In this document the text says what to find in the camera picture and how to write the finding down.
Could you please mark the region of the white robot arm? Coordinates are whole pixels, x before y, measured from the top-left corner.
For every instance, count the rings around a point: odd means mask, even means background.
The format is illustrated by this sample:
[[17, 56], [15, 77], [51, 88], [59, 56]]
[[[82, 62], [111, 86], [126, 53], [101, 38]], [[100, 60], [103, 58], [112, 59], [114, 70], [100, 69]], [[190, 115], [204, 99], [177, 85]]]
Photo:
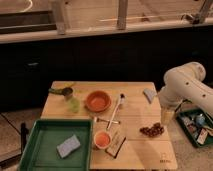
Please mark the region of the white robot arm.
[[185, 99], [213, 117], [213, 88], [203, 83], [205, 76], [206, 70], [198, 62], [174, 67], [164, 74], [164, 86], [158, 92], [163, 125], [171, 121]]

